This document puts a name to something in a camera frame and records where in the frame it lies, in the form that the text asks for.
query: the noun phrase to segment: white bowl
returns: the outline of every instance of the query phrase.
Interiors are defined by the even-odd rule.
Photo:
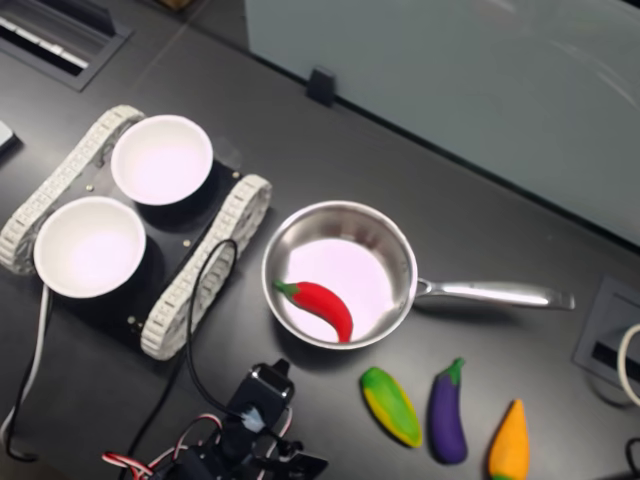
[[[116,185],[145,205],[169,205],[194,193],[213,165],[213,146],[205,131],[175,115],[147,118],[116,143],[111,172]]]
[[[147,237],[138,215],[105,197],[75,200],[44,223],[34,247],[42,281],[72,298],[91,298],[125,283],[142,261]]]

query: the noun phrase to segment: stainless steel saucepan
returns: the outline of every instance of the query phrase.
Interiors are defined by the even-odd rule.
[[[332,290],[353,318],[348,343],[338,343],[324,320],[300,310],[272,287],[314,282]],[[366,205],[332,201],[289,217],[267,246],[264,293],[276,318],[313,345],[349,350],[377,342],[404,320],[417,297],[446,295],[521,307],[572,310],[573,296],[512,282],[437,283],[418,278],[416,259],[400,229]]]

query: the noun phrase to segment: dark table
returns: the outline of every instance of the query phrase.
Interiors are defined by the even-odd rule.
[[[482,478],[488,442],[516,397],[528,415],[529,478],[590,480],[626,468],[623,445],[640,433],[638,411],[598,399],[571,355],[604,274],[640,288],[637,255],[350,110],[309,101],[300,85],[159,9],[105,3],[135,35],[83,93],[0,54],[0,115],[25,143],[0,161],[0,222],[106,109],[129,103],[149,115],[188,116],[241,152],[243,172],[274,185],[272,210],[197,336],[196,363],[221,399],[252,364],[289,359],[297,387],[290,435],[330,460],[325,479]],[[427,303],[372,347],[344,355],[312,349],[270,315],[260,259],[285,217],[327,199],[367,203],[393,218],[426,278],[540,283],[573,291],[578,308]],[[35,339],[38,288],[36,279],[0,270],[2,416]],[[381,433],[358,378],[371,365],[392,372],[423,420],[433,376],[458,355],[468,362],[462,406],[470,456],[448,468],[426,448],[407,450]],[[56,311],[19,438],[71,478],[112,479],[116,469],[100,453],[126,450],[167,372]],[[206,410],[183,372],[140,457],[167,448]]]

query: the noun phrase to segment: green pepper stem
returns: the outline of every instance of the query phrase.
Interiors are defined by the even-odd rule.
[[[281,282],[280,280],[273,281],[273,288],[275,288],[279,292],[284,293],[289,298],[293,297],[296,293],[300,291],[300,289],[295,283],[284,283],[284,282]]]
[[[462,372],[460,371],[460,369],[462,368],[463,365],[464,365],[464,358],[462,357],[456,358],[451,364],[451,366],[446,370],[444,370],[441,373],[441,375],[449,375],[449,378],[451,378],[451,383],[453,385],[458,385],[460,384],[460,378],[462,377]],[[496,477],[494,480],[503,480],[503,479]]]

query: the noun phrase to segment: orange pepper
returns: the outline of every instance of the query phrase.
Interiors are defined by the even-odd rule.
[[[489,452],[492,480],[526,480],[529,471],[529,436],[522,400],[514,400]]]

